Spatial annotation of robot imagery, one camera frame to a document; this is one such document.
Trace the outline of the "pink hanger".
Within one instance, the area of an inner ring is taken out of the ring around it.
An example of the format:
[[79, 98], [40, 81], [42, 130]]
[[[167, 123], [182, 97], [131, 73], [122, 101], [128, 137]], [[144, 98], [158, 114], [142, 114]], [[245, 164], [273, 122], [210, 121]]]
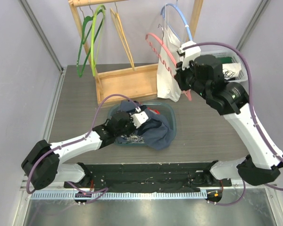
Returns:
[[175, 80], [176, 60], [166, 44], [166, 39], [164, 37], [159, 38], [154, 33], [149, 32], [146, 34], [145, 40], [158, 57], [157, 97], [177, 102], [184, 94], [189, 101], [192, 101], [191, 92], [189, 90], [181, 91]]

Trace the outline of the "white tank top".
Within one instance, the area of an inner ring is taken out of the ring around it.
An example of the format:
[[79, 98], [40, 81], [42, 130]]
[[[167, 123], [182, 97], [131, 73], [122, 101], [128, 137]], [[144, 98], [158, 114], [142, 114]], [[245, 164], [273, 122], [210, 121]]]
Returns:
[[[166, 26], [164, 31], [163, 43], [169, 49], [170, 53], [174, 57], [175, 61], [179, 61], [179, 56], [176, 50], [180, 47], [181, 42], [172, 33], [170, 28]], [[166, 51], [161, 47], [160, 56], [165, 61], [166, 66], [159, 60], [157, 70], [157, 95], [159, 98], [170, 99], [177, 102], [182, 94], [176, 80], [171, 73], [167, 70], [169, 67], [172, 74], [175, 74], [175, 65]]]

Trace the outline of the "red tank top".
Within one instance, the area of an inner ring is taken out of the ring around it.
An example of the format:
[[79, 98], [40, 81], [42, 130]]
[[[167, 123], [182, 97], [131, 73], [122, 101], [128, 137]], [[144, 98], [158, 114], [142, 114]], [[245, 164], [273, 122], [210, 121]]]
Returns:
[[152, 111], [153, 113], [155, 114], [160, 114], [160, 112], [156, 109], [151, 109], [151, 108], [148, 108], [149, 111]]

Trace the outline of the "navy tank top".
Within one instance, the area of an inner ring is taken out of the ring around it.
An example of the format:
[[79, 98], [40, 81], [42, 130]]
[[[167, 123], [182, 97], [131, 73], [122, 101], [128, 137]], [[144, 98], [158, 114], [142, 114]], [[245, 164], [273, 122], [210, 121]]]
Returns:
[[152, 149], [161, 150], [169, 147], [172, 142], [171, 137], [173, 130], [170, 129], [168, 121], [163, 115], [155, 114], [152, 111], [149, 111], [146, 105], [142, 105], [137, 101], [131, 102], [129, 100], [122, 101], [118, 110], [132, 113], [136, 106], [139, 106], [141, 110], [148, 115], [149, 119], [129, 136], [123, 135], [116, 139], [127, 138], [129, 140], [135, 135], [138, 138], [141, 138], [146, 146]]

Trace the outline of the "light blue hanger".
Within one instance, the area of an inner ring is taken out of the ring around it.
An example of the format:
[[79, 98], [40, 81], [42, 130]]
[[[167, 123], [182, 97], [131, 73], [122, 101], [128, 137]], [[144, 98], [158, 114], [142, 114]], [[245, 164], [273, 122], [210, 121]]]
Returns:
[[193, 35], [191, 34], [190, 26], [188, 25], [187, 20], [184, 16], [183, 12], [179, 9], [177, 3], [176, 4], [166, 3], [161, 8], [160, 15], [162, 16], [163, 21], [164, 21], [164, 26], [162, 27], [162, 31], [164, 32], [165, 29], [166, 29], [166, 26], [168, 26], [170, 28], [170, 30], [172, 31], [172, 33], [178, 38], [178, 40], [180, 42], [183, 42], [183, 40], [179, 38], [179, 35], [174, 31], [172, 26], [170, 26], [170, 24], [167, 22], [167, 19], [166, 19], [166, 9], [167, 9], [167, 7], [172, 7], [176, 10], [176, 12], [178, 13], [179, 17], [181, 18], [181, 21], [182, 21], [184, 28], [186, 30], [188, 41], [193, 40]]

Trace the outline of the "yellow wooden hanger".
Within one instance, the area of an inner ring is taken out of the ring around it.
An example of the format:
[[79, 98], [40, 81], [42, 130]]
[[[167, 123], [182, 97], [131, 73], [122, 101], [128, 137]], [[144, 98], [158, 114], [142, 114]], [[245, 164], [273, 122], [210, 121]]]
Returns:
[[114, 26], [116, 28], [116, 31], [118, 33], [118, 36], [119, 36], [119, 38], [122, 42], [122, 45], [124, 47], [124, 50], [125, 50], [125, 53], [127, 55], [128, 60], [129, 60], [129, 63], [131, 65], [131, 68], [135, 71], [134, 60], [133, 60], [133, 57], [132, 57], [126, 36], [125, 36], [125, 32], [123, 30], [123, 26], [122, 26], [122, 22], [121, 22], [119, 13], [118, 13], [116, 2], [114, 2], [114, 5], [115, 5], [115, 8], [116, 8], [116, 12], [112, 8], [110, 9], [111, 18], [112, 18], [112, 21], [113, 21]]

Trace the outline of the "lime green hanger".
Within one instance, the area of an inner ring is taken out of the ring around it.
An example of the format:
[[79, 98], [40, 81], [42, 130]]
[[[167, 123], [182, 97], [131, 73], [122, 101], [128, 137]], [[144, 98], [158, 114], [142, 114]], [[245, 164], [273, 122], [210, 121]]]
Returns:
[[[97, 31], [95, 31], [95, 28], [97, 26], [97, 17], [100, 13], [102, 13], [102, 20], [99, 23]], [[102, 26], [103, 26], [103, 23], [105, 21], [105, 17], [106, 17], [106, 7], [103, 4], [101, 4], [95, 10], [95, 13], [93, 15], [93, 20], [92, 20], [92, 29], [91, 29], [91, 48], [90, 48], [90, 50], [91, 50], [91, 70], [92, 70], [93, 77], [96, 77], [96, 75], [97, 75], [96, 61], [97, 61], [100, 41], [99, 41], [99, 44], [98, 44], [98, 47], [97, 47], [96, 55], [94, 54], [94, 47], [95, 47], [95, 42], [96, 42], [98, 35], [101, 38]]]

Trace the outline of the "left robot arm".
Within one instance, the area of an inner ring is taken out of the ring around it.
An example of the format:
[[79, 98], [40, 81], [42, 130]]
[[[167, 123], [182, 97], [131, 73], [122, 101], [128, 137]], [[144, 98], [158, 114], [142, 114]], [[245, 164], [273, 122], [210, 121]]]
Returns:
[[111, 145], [119, 136], [130, 135], [136, 130], [133, 116], [134, 113], [117, 111], [86, 134], [51, 144], [44, 139], [38, 141], [21, 164], [28, 177], [27, 192], [32, 194], [30, 186], [36, 191], [52, 183], [64, 183], [66, 188], [69, 182], [78, 188], [90, 186], [92, 174], [82, 162], [65, 162], [85, 152]]

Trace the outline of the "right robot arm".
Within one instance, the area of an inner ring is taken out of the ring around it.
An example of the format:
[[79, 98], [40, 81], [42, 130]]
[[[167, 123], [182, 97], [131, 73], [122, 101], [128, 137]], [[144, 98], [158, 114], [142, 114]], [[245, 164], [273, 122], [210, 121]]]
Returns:
[[177, 63], [175, 80], [182, 91], [193, 90], [223, 116], [249, 152], [237, 163], [217, 162], [203, 175], [207, 185], [216, 185], [227, 173], [253, 186], [272, 183], [280, 176], [283, 151], [257, 118], [245, 88], [224, 78], [223, 65], [218, 58], [202, 55], [188, 63]]

